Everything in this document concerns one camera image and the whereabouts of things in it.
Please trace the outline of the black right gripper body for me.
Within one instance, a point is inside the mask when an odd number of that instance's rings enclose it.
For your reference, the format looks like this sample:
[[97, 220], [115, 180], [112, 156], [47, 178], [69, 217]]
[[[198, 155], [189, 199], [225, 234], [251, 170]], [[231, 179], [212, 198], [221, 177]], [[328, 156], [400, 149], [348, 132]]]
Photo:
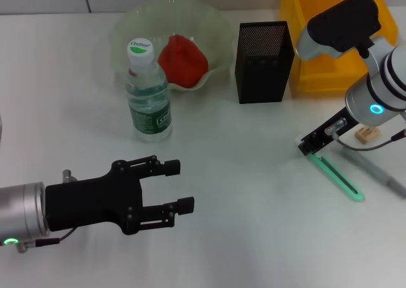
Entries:
[[356, 121], [348, 112], [347, 108], [344, 107], [342, 108], [338, 113], [333, 115], [330, 119], [325, 121], [321, 126], [313, 130], [311, 133], [307, 134], [305, 137], [301, 139], [302, 141], [310, 141], [313, 144], [314, 147], [314, 152], [318, 152], [322, 148], [324, 148], [326, 145], [330, 144], [331, 142], [334, 141], [333, 137], [331, 135], [327, 135], [325, 130], [329, 128], [331, 125], [335, 124], [338, 120], [344, 119], [346, 121], [346, 124], [344, 127], [340, 128], [337, 132], [339, 136], [345, 134], [349, 130], [351, 130], [353, 127], [358, 125], [358, 121]]

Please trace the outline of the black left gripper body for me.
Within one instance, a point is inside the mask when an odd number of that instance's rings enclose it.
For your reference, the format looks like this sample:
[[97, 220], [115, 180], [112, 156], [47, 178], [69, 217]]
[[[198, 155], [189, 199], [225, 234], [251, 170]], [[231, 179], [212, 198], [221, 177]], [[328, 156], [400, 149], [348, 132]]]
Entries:
[[125, 235], [140, 231], [142, 190], [132, 163], [117, 160], [88, 180], [46, 187], [46, 221], [52, 232], [109, 222]]

